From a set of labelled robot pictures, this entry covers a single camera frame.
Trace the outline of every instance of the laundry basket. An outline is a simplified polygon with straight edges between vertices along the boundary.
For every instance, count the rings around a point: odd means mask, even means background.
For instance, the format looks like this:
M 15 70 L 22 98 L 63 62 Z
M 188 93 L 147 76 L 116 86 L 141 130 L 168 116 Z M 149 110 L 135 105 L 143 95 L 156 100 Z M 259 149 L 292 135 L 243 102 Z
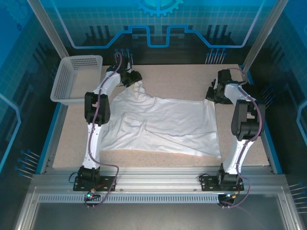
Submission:
M 97 55 L 65 57 L 59 64 L 50 99 L 65 105 L 82 104 L 86 92 L 100 83 L 102 57 Z

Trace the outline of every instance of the vertical metal post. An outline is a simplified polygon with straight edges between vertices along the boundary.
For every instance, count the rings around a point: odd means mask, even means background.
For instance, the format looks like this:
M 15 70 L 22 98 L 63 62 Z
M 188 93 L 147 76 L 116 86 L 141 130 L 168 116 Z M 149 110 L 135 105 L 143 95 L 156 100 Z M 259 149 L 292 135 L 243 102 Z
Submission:
M 69 54 L 40 0 L 27 0 L 27 1 L 31 6 L 37 19 L 41 23 L 42 27 L 44 28 L 47 36 L 49 37 L 51 43 L 53 44 L 60 58 L 68 57 Z
M 261 50 L 265 40 L 269 36 L 273 27 L 275 26 L 279 16 L 283 12 L 284 7 L 286 6 L 288 0 L 277 0 L 275 5 L 273 6 L 267 20 L 265 21 L 262 29 L 260 30 L 252 48 L 250 49 L 244 63 L 243 63 L 243 71 L 247 72 L 254 62 L 256 56 Z

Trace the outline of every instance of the beige work surface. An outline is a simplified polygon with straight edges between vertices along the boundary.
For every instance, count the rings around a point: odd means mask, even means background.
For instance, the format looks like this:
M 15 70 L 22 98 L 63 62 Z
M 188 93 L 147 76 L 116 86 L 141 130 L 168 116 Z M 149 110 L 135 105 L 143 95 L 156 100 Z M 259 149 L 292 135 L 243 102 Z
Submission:
M 202 101 L 217 72 L 230 67 L 238 65 L 152 65 L 134 66 L 134 69 L 141 73 L 144 88 L 151 96 Z M 239 71 L 232 70 L 231 73 L 234 80 L 242 80 Z M 122 90 L 124 87 L 117 87 L 110 100 Z M 182 153 L 108 150 L 100 152 L 100 161 L 120 167 L 219 166 L 227 157 L 233 141 L 230 125 L 234 106 L 216 104 L 215 112 L 221 158 L 190 156 Z M 85 154 L 86 141 L 87 123 L 84 118 L 84 105 L 70 105 L 53 167 L 80 167 Z M 268 165 L 260 138 L 251 146 L 244 165 Z

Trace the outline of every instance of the gray floor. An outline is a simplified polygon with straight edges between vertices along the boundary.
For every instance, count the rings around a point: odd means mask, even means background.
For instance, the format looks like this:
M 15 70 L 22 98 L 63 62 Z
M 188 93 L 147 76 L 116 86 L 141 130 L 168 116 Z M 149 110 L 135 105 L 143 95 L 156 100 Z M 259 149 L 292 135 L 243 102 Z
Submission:
M 239 208 L 213 204 L 40 204 L 32 230 L 282 230 L 275 196 L 251 195 Z

